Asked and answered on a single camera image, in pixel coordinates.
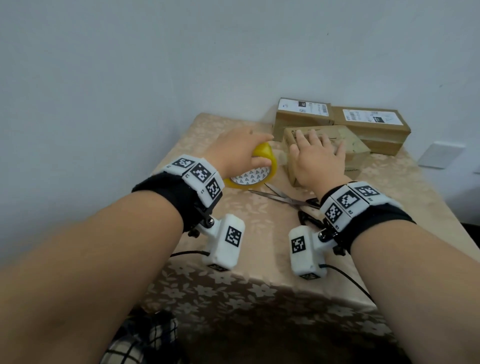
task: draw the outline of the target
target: yellow tape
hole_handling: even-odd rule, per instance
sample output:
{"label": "yellow tape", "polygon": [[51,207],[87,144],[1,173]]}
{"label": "yellow tape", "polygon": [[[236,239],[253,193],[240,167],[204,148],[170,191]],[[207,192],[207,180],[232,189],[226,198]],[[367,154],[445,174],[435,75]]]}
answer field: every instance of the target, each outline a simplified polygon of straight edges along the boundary
{"label": "yellow tape", "polygon": [[256,168],[244,173],[241,176],[229,178],[223,180],[225,186],[231,188],[240,188],[242,190],[248,190],[249,188],[261,186],[268,182],[275,176],[276,173],[276,159],[272,152],[272,147],[268,143],[262,143],[258,145],[253,153],[252,157],[264,157],[272,161],[272,166]]}

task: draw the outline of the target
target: cardboard box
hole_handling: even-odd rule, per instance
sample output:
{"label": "cardboard box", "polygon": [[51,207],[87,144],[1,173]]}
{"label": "cardboard box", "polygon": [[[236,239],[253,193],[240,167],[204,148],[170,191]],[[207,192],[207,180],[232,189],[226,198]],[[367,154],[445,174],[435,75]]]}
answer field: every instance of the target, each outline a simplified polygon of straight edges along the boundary
{"label": "cardboard box", "polygon": [[333,125],[330,104],[281,98],[273,126],[274,140],[281,141],[285,128]]}
{"label": "cardboard box", "polygon": [[372,153],[395,156],[411,133],[397,110],[333,106],[335,125],[353,131]]}
{"label": "cardboard box", "polygon": [[[316,130],[318,136],[326,133],[335,149],[342,140],[345,140],[345,174],[351,179],[355,180],[361,173],[362,164],[370,154],[370,149],[348,127],[344,125],[285,128],[283,140],[286,148],[289,150],[292,144],[297,143],[297,138],[295,136],[295,132],[297,130],[301,130],[304,135],[307,135],[311,129]],[[294,187],[299,187],[300,184],[293,173],[293,165],[290,158],[290,153],[288,153],[287,173],[291,185]]]}

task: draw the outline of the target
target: white switch plate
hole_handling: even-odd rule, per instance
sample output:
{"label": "white switch plate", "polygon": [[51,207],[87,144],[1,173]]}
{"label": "white switch plate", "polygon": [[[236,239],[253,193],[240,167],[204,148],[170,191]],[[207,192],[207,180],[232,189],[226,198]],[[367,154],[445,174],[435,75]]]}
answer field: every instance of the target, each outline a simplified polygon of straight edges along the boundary
{"label": "white switch plate", "polygon": [[420,157],[418,164],[424,167],[447,168],[464,149],[463,144],[434,142]]}

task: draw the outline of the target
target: plaid fabric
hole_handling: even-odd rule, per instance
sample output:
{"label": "plaid fabric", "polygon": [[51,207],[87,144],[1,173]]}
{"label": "plaid fabric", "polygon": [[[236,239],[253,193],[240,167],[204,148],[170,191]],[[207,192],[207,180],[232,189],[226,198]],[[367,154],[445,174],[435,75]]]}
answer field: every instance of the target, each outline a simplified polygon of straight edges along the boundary
{"label": "plaid fabric", "polygon": [[188,364],[177,340],[177,319],[168,311],[137,309],[115,334],[100,364]]}

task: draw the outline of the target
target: wire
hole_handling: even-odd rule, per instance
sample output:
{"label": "wire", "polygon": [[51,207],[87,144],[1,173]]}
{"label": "wire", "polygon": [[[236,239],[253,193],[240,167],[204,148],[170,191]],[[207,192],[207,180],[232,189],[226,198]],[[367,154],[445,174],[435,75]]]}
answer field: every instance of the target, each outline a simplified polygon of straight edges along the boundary
{"label": "wire", "polygon": [[170,258],[172,258],[173,256],[177,256],[177,255],[184,255],[184,254],[202,254],[202,255],[205,255],[205,256],[209,256],[210,253],[209,252],[204,252],[203,250],[186,250],[184,252],[178,252],[178,253],[173,253]]}
{"label": "wire", "polygon": [[354,281],[354,279],[353,279],[352,277],[350,277],[347,273],[345,273],[343,270],[340,270],[340,269],[338,269],[337,267],[331,266],[331,265],[329,265],[329,264],[319,264],[318,266],[319,266],[320,268],[331,268],[331,269],[336,270],[338,273],[343,274],[345,277],[347,277],[347,279],[348,279],[350,282],[352,282],[353,284],[355,284],[355,285],[359,288],[360,291],[362,291],[368,298],[370,298],[370,300],[371,300],[373,303],[375,303],[375,301],[373,300],[372,296],[370,296],[370,294],[369,294],[366,290],[364,290],[364,288],[363,288],[361,285],[359,285],[356,281]]}

